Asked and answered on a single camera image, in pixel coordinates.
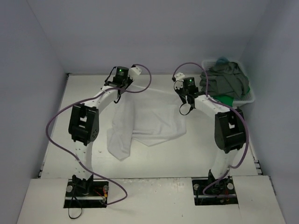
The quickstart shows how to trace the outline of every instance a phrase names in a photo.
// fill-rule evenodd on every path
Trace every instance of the wall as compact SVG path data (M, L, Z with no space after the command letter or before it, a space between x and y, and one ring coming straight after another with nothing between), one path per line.
M67 72L239 58L269 0L28 0Z
M257 156L287 223L298 223L299 1L272 1L242 61L256 94L244 108Z
M47 146L66 76L24 0L0 7L0 223L16 223Z

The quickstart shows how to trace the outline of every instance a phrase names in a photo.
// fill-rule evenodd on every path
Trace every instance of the white plastic basket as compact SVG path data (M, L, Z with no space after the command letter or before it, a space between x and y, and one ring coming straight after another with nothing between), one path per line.
M209 60L203 60L201 62L201 66L205 69L208 70L209 68L213 67L216 64L217 59L209 59ZM230 62L235 62L238 64L239 68L242 70L242 72L244 73L244 75L247 76L246 71L242 65L241 62L236 61L236 60L229 60ZM248 104L248 103L253 103L256 99L253 89L249 83L249 87L250 87L250 91L244 96L242 97L241 100L234 100L233 101L233 107L237 107L237 106L242 106L244 104Z

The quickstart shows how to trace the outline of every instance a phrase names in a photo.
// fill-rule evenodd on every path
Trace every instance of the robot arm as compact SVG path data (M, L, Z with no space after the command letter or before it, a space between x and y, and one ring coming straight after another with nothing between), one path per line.
M190 104L190 111L197 109L208 115L214 122L214 138L218 147L214 165L209 171L209 182L221 178L230 168L239 149L246 141L244 126L236 114L227 107L212 103L204 92L200 92L193 77L175 75L175 92L183 104Z
M99 114L112 102L118 100L124 90L141 74L139 67L130 69L117 67L113 81L105 81L105 85L96 94L98 98L86 101L72 108L69 133L75 142L75 153L80 161L92 171L93 142L100 132ZM79 179L89 179L92 174L76 163L75 175Z

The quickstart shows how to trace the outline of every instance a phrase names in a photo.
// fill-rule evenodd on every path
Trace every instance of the purple cable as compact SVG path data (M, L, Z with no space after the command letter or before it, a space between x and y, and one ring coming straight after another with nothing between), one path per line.
M141 66L141 67L145 68L145 69L148 71L148 73L149 73L149 84L148 84L143 90L140 90L140 91L130 91L130 90L124 90L124 91L125 91L125 92L129 92L129 93L140 93L140 92L146 91L146 90L149 88L149 86L150 86L150 84L151 84L151 79L152 79L152 77L151 77L151 72L150 72L150 70L149 70L147 67L145 67L145 66L142 65L142 64L134 64L134 65L135 65L135 66ZM116 88L116 87L106 89L106 91L110 91L110 90L123 90L123 89L121 89L121 88ZM50 126L50 124L55 120L55 118L56 118L59 114L61 114L62 112L66 111L67 109L73 107L74 105L77 105L77 104L80 104L80 103L83 103L83 102L86 102L86 101L89 101L89 100L97 99L98 97L100 97L100 96L102 96L103 94L105 94L106 91L101 92L99 95L97 95L97 96L95 96L95 97L88 98L88 99L83 99L83 100L80 100L80 101L78 101L78 102L75 102L75 103L73 103L73 104L71 104L71 105L66 106L65 108L61 109L60 111L58 111L58 113L55 114L55 115L49 120L49 122L47 123L47 126L46 126L46 136L47 136L47 138L49 139L49 141L50 141L53 145L55 145L55 146L57 146L58 148L60 148L60 149L62 149L62 150L64 150L64 151L66 151L67 153L71 154L71 155L78 161L78 163L80 164L80 166L81 166L83 169L85 169L87 172L89 172L89 173L91 173L91 174L93 174L93 175L95 175L95 176L97 176L97 177L99 177L99 178L101 178L101 179L104 179L104 180L107 180L107 181L109 181L109 182L111 182L111 183L114 183L115 185L117 185L118 187L120 187L120 188L123 190L123 192L125 193L125 196L124 196L123 198L119 199L119 200L116 200L116 201L114 201L114 202L110 202L110 203L107 203L107 204L106 204L106 205L111 205L111 204L115 204L115 203L121 202L122 200L124 200L124 199L126 199L126 198L128 197L128 193L127 193L127 191L124 189L124 187L121 186L119 183L115 182L114 180L111 180L111 179L109 179L109 178L107 178L107 177L104 177L104 176L102 176L102 175L99 175L99 174L97 174L97 173L95 173L95 172L89 170L87 167L85 167L85 166L83 165L82 162L80 162L80 159L79 159L74 153L72 153L70 150L64 148L63 146L57 144L57 143L50 137L50 134L49 134L49 126Z
M246 124L244 118L243 118L243 117L242 117L242 116L241 116L241 115L240 115L240 114L239 114L233 107L228 106L228 105L223 104L223 103L220 103L220 102L217 102L217 101L212 100L211 98L209 98L208 93L207 93L208 82L209 82L208 75L207 75L207 73L206 73L206 70L205 70L203 67L201 67L199 64L194 63L194 62L186 62L186 63L183 63L183 64L181 64L180 66L178 66L177 69L175 69L175 71L174 71L172 77L174 77L174 75L176 74L176 72L178 71L178 69L179 69L180 67L182 67L183 65L186 65L186 64L195 64L195 65L197 65L198 67L200 67L200 68L204 71L205 76L206 76L206 97L207 97L212 103L214 103L214 104L218 104L218 105L221 105L221 106L225 106L225 107L227 107L228 109L230 109L231 111L233 111L233 112L238 116L238 118L241 120L242 124L244 125L245 135L246 135L246 143L245 143L244 153L243 153L242 158L240 159L239 163L238 163L236 166L229 166L229 168L237 169L237 168L239 168L239 167L241 166L241 164L243 163L243 161L244 161L244 159L245 159L245 156L246 156L246 153L247 153L247 151L248 151L248 147L249 147L249 132L248 132L247 124ZM208 194L205 193L205 191L206 191L207 189L209 189L211 186L213 186L214 184L217 184L217 183L219 183L221 180L223 180L223 179L226 177L226 175L228 174L228 172L229 172L229 170L227 170L227 171L225 172L225 174L224 174L223 176L221 176L220 178L218 178L216 181L214 181L213 183L211 183L211 184L209 184L208 186L206 186L206 187L203 189L202 193L203 193L204 195L206 195L206 196L224 197L224 196L218 196L218 195L208 195Z

